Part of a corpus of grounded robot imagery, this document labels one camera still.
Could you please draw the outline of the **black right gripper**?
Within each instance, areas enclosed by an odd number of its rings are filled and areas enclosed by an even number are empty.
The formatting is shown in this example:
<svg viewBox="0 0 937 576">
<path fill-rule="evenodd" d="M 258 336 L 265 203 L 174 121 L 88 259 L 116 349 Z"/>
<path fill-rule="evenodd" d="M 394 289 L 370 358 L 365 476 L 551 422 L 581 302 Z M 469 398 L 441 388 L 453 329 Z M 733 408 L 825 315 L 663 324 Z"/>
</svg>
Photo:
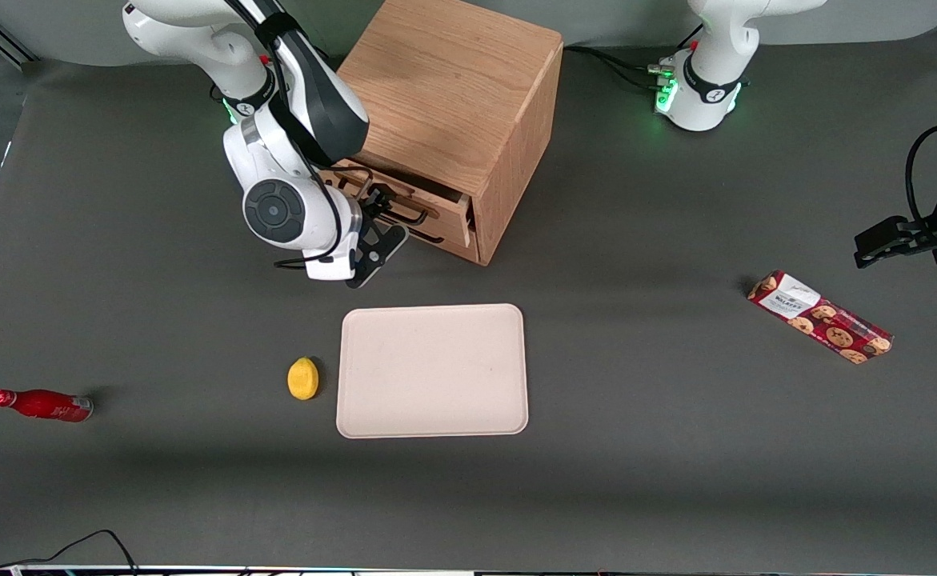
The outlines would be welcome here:
<svg viewBox="0 0 937 576">
<path fill-rule="evenodd" d="M 347 223 L 342 244 L 351 266 L 358 266 L 362 258 L 371 265 L 382 265 L 394 253 L 394 227 L 380 225 L 382 215 L 394 222 L 407 224 L 405 216 L 392 207 L 396 193 L 388 185 L 372 183 L 362 187 L 350 200 L 350 222 Z"/>
</svg>

